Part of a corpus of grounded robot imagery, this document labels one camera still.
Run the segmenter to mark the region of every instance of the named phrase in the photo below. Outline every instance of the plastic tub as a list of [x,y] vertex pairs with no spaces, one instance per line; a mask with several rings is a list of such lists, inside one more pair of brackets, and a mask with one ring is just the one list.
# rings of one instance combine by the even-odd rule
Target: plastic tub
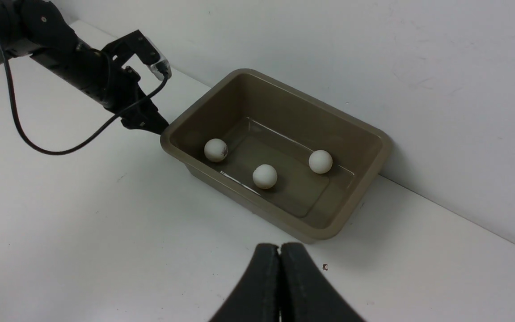
[[[216,137],[229,149],[221,163],[204,156]],[[160,142],[195,177],[306,243],[343,228],[392,149],[381,130],[251,69],[221,80]],[[317,149],[333,157],[323,175],[308,165]],[[252,180],[262,164],[278,172],[269,190]]]

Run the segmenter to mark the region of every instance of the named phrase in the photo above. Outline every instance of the tabletop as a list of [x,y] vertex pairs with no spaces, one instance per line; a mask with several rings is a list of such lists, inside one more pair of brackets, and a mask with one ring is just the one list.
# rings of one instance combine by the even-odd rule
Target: tabletop
[[[113,39],[73,28],[94,47]],[[130,64],[145,92],[157,86]],[[29,58],[11,65],[23,126],[42,147],[72,147],[110,117]],[[208,89],[174,70],[153,102],[171,122]],[[207,321],[256,244],[288,241],[154,134],[115,122],[72,155],[33,151],[0,67],[0,321]],[[339,235],[307,250],[370,322],[515,321],[515,245],[383,177]]]

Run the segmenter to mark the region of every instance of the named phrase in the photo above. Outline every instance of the white ball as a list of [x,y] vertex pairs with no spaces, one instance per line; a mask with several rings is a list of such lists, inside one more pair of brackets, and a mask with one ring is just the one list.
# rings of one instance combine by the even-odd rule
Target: white ball
[[228,146],[220,139],[211,139],[204,146],[204,155],[212,162],[220,162],[228,155]]
[[278,181],[278,172],[271,165],[260,165],[253,172],[253,182],[258,188],[269,189]]
[[333,167],[333,158],[327,151],[322,149],[311,153],[309,157],[309,168],[317,174],[327,173]]

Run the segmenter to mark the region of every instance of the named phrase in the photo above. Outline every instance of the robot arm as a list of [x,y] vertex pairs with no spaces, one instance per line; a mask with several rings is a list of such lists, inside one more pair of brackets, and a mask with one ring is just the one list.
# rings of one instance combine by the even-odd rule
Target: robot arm
[[[44,0],[0,0],[0,40],[8,57],[30,55],[113,114],[145,98],[138,86],[138,73],[122,67],[133,55],[161,81],[171,76],[167,59],[140,31],[98,51],[79,39],[59,9]],[[149,99],[121,118],[128,129],[155,134],[168,126]]]

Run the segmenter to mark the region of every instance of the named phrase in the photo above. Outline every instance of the ping pong ball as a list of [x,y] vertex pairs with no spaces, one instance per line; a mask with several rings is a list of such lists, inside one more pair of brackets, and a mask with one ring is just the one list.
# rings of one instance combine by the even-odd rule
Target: ping pong ball
[[324,174],[331,170],[333,167],[333,158],[327,151],[322,149],[311,153],[309,157],[309,168],[317,174]]
[[258,188],[269,189],[278,181],[278,172],[271,165],[260,165],[253,172],[253,182]]
[[220,162],[228,155],[228,146],[220,139],[211,139],[204,146],[204,155],[212,162]]

